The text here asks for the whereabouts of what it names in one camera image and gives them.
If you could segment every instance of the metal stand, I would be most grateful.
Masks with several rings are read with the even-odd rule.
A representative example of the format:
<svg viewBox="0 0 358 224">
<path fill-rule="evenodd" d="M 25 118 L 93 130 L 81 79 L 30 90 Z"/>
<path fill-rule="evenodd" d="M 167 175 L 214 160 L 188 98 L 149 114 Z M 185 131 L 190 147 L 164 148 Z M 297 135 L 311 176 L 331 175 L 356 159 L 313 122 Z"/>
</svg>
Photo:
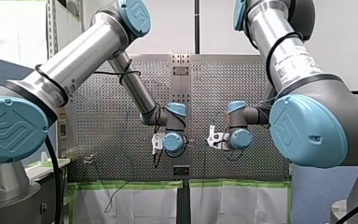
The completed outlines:
<svg viewBox="0 0 358 224">
<path fill-rule="evenodd" d="M 172 56 L 172 75 L 171 75 L 171 102 L 185 104 L 187 108 L 190 107 L 190 55 L 188 54 L 173 54 Z M 187 127 L 185 136 L 188 137 L 188 130 L 191 114 L 188 113 L 186 117 Z M 190 184 L 188 177 L 190 175 L 189 149 L 187 146 L 184 155 L 175 161 L 173 164 L 173 176 L 178 176 L 175 180 L 180 180 L 183 183 L 181 189 L 178 189 L 176 196 L 176 224 L 191 224 L 191 206 L 190 206 Z"/>
<path fill-rule="evenodd" d="M 186 178 L 182 183 L 176 196 L 176 224 L 191 224 L 190 183 Z"/>
</svg>

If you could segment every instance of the metal pole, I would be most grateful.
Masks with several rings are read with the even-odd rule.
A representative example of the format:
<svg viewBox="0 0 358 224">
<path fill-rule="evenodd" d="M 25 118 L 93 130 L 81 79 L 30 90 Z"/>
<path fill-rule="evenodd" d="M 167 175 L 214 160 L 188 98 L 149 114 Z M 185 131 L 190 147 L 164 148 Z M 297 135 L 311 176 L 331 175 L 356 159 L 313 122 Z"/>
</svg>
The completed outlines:
<svg viewBox="0 0 358 224">
<path fill-rule="evenodd" d="M 196 54 L 200 54 L 200 0 L 194 0 L 194 9 Z"/>
</svg>

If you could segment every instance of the metal bracket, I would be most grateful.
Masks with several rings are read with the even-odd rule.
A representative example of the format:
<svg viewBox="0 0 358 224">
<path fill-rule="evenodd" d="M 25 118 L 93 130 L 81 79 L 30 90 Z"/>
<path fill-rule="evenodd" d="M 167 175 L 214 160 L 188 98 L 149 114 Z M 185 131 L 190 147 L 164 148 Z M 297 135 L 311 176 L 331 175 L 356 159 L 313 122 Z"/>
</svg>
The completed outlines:
<svg viewBox="0 0 358 224">
<path fill-rule="evenodd" d="M 162 140 L 164 139 L 164 133 L 155 133 L 153 134 L 153 138 L 152 138 L 152 146 L 153 146 L 153 151 L 152 151 L 152 155 L 156 155 L 157 150 L 162 150 L 163 145 L 162 145 Z"/>
<path fill-rule="evenodd" d="M 173 175 L 190 175 L 190 166 L 189 165 L 173 166 Z"/>
<path fill-rule="evenodd" d="M 214 132 L 214 125 L 211 125 L 209 128 L 209 137 L 206 139 L 208 142 L 209 147 L 213 147 L 216 149 L 223 149 L 223 150 L 232 150 L 227 145 L 228 140 L 228 133 L 215 133 Z"/>
<path fill-rule="evenodd" d="M 188 76 L 188 66 L 175 66 L 173 68 L 173 75 L 174 76 Z"/>
</svg>

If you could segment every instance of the blue joint cap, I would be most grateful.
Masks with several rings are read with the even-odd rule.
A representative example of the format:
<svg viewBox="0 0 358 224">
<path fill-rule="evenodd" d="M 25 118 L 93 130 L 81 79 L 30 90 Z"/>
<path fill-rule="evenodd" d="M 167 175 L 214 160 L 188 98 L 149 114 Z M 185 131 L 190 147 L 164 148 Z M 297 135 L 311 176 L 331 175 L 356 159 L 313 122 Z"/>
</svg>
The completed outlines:
<svg viewBox="0 0 358 224">
<path fill-rule="evenodd" d="M 244 101 L 233 101 L 228 104 L 228 114 L 236 110 L 245 108 L 247 104 Z"/>
<path fill-rule="evenodd" d="M 269 122 L 277 149 L 295 164 L 331 168 L 344 162 L 348 141 L 335 115 L 304 95 L 287 95 L 272 107 Z"/>
<path fill-rule="evenodd" d="M 31 156 L 45 142 L 48 119 L 33 103 L 0 97 L 0 163 Z"/>
<path fill-rule="evenodd" d="M 234 30 L 243 31 L 246 13 L 246 0 L 237 0 L 234 11 Z"/>
<path fill-rule="evenodd" d="M 178 133 L 165 134 L 164 140 L 162 142 L 164 148 L 170 152 L 180 151 L 181 149 L 183 149 L 184 144 L 185 141 L 183 140 L 183 137 Z"/>
<path fill-rule="evenodd" d="M 174 114 L 185 117 L 186 116 L 186 105 L 179 103 L 169 103 L 167 109 Z"/>
<path fill-rule="evenodd" d="M 233 149 L 245 150 L 252 144 L 252 134 L 245 129 L 238 129 L 230 138 L 230 144 Z"/>
<path fill-rule="evenodd" d="M 119 0 L 119 11 L 123 21 L 138 37 L 147 35 L 151 21 L 149 12 L 142 0 Z"/>
</svg>

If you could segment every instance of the pegboard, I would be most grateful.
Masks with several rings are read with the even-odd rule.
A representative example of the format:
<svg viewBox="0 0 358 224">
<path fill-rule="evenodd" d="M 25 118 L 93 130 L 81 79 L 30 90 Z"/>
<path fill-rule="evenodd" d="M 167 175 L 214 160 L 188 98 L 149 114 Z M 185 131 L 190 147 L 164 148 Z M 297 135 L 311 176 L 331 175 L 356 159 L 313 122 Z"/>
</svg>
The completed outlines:
<svg viewBox="0 0 358 224">
<path fill-rule="evenodd" d="M 183 89 L 176 85 L 185 82 L 183 79 L 173 81 L 173 68 L 177 64 L 172 62 L 172 55 L 132 58 L 156 102 L 166 105 L 175 100 L 173 96 Z M 191 85 L 184 94 L 180 93 L 181 97 L 185 95 L 189 114 L 190 144 L 186 159 L 172 160 L 163 155 L 155 169 L 151 155 L 153 127 L 141 123 L 139 111 L 118 83 L 118 77 L 93 75 L 67 106 L 68 148 L 75 152 L 69 170 L 70 181 L 172 180 L 172 167 L 178 162 L 190 165 L 188 178 L 287 180 L 288 162 L 273 146 L 269 130 L 264 127 L 250 128 L 255 141 L 238 161 L 228 161 L 223 155 L 226 152 L 209 148 L 206 142 L 211 124 L 216 125 L 219 132 L 227 127 L 230 101 L 246 100 L 249 105 L 255 105 L 262 98 L 267 81 L 261 59 L 258 56 L 190 55 L 186 64 Z M 113 72 L 108 63 L 98 70 Z M 83 159 L 90 155 L 94 155 L 94 163 L 85 164 Z"/>
</svg>

